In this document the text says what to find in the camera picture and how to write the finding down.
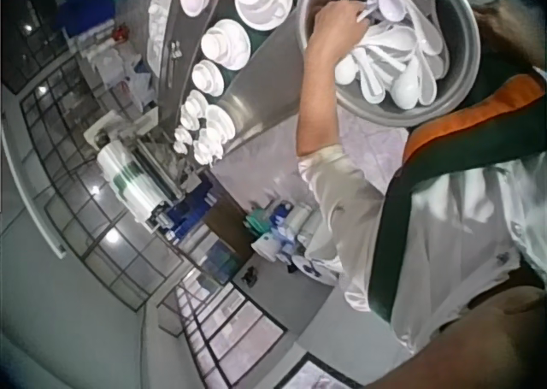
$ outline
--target cup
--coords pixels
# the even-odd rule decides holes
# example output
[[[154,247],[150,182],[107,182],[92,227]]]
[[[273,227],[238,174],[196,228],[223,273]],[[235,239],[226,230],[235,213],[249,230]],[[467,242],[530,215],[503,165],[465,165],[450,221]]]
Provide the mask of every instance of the cup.
[[[201,62],[194,66],[191,72],[191,80],[197,89],[210,94],[215,88],[215,81],[209,69]]]
[[[221,62],[230,56],[230,39],[219,28],[210,28],[202,37],[203,54],[214,62]]]

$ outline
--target white cloth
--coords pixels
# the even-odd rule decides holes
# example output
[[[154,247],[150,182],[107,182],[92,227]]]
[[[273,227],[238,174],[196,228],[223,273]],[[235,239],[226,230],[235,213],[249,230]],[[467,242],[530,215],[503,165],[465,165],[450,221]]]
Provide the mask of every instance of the white cloth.
[[[299,167],[349,279],[345,298],[354,309],[368,311],[383,196],[340,145],[305,157]],[[391,317],[396,336],[413,352],[423,348],[471,299],[520,266],[519,251],[547,273],[546,222],[545,154],[422,183],[412,197]]]

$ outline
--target metal bowl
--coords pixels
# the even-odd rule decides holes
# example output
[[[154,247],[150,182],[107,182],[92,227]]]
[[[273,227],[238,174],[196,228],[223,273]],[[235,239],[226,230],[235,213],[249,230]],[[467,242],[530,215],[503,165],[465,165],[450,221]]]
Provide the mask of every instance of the metal bowl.
[[[298,42],[304,51],[313,31],[315,14],[331,0],[298,0]],[[351,113],[389,127],[412,127],[424,121],[448,114],[471,90],[480,61],[479,29],[468,0],[437,0],[438,19],[450,53],[450,69],[438,80],[437,99],[432,105],[418,104],[414,109],[398,108],[386,94],[383,103],[368,103],[356,81],[337,85],[338,102]]]

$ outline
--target black object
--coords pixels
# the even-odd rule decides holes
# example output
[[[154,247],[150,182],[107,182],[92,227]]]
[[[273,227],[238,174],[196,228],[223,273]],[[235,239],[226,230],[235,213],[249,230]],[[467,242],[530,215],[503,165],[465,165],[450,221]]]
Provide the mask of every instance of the black object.
[[[241,280],[249,287],[252,288],[256,281],[258,280],[258,271],[256,271],[255,267],[248,267],[247,272],[245,272],[245,275],[241,278]]]

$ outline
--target stack of bowls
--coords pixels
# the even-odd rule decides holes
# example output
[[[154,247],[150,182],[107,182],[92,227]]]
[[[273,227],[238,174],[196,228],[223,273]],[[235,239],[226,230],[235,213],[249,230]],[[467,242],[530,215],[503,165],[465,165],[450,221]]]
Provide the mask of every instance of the stack of bowls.
[[[250,58],[250,40],[243,27],[234,20],[220,20],[202,37],[203,54],[233,71],[240,70]]]
[[[235,0],[241,20],[259,31],[273,30],[289,16],[292,0]]]
[[[209,60],[201,60],[191,72],[191,80],[197,89],[213,97],[224,92],[224,79],[216,65]]]

